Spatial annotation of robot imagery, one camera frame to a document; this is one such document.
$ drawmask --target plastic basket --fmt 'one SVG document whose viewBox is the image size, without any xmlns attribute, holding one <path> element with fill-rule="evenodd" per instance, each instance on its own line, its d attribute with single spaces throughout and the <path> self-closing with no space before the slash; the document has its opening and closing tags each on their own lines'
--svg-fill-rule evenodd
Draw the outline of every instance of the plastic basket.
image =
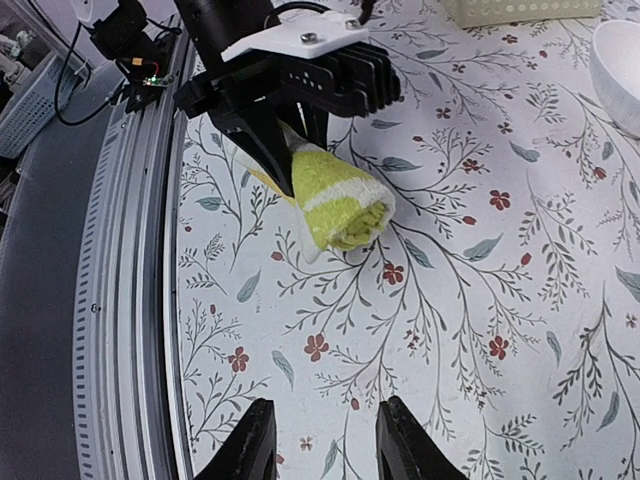
<svg viewBox="0 0 640 480">
<path fill-rule="evenodd" d="M 53 98 L 63 61 L 50 53 L 31 73 L 0 113 L 0 156 L 17 158 L 55 116 Z M 60 86 L 60 108 L 69 101 L 77 77 L 66 69 Z"/>
<path fill-rule="evenodd" d="M 443 0 L 449 15 L 463 28 L 498 23 L 595 17 L 602 0 Z"/>
</svg>

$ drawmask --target metal rail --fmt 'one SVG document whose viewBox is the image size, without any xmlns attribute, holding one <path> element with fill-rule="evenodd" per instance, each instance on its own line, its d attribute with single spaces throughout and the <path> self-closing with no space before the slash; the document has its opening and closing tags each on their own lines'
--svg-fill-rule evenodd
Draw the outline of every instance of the metal rail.
<svg viewBox="0 0 640 480">
<path fill-rule="evenodd" d="M 74 317 L 73 375 L 81 478 L 192 477 L 182 401 L 175 288 L 176 197 L 186 128 L 173 93 L 111 114 L 89 200 Z"/>
</svg>

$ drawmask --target floral tablecloth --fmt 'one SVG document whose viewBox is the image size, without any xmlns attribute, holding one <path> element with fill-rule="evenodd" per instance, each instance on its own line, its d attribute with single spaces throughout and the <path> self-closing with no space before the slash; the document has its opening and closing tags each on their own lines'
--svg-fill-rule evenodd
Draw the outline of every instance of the floral tablecloth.
<svg viewBox="0 0 640 480">
<path fill-rule="evenodd" d="M 397 394 L 470 478 L 640 478 L 640 143 L 593 93 L 601 19 L 462 31 L 434 0 L 378 9 L 371 41 L 404 97 L 330 132 L 397 196 L 369 248 L 305 264 L 289 205 L 207 118 L 189 125 L 179 309 L 196 470 L 265 397 L 281 478 L 377 478 L 378 402 Z M 637 0 L 605 10 L 640 20 Z"/>
</svg>

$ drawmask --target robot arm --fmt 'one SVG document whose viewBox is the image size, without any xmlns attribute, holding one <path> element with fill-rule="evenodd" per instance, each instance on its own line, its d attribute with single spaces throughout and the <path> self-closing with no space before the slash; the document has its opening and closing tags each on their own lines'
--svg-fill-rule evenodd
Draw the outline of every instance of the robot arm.
<svg viewBox="0 0 640 480">
<path fill-rule="evenodd" d="M 293 187 L 282 122 L 326 148 L 330 114 L 364 117 L 400 97 L 387 52 L 366 43 L 363 23 L 374 0 L 363 0 L 360 18 L 300 1 L 277 8 L 271 0 L 174 1 L 206 70 L 178 90 L 178 107 L 191 118 L 208 114 L 286 195 Z M 146 14 L 137 0 L 72 3 L 105 57 L 145 59 L 167 74 L 167 54 L 144 34 Z M 278 15 L 293 9 L 318 15 L 280 24 Z M 135 68 L 122 70 L 140 92 L 150 88 L 137 86 L 144 78 Z"/>
</svg>

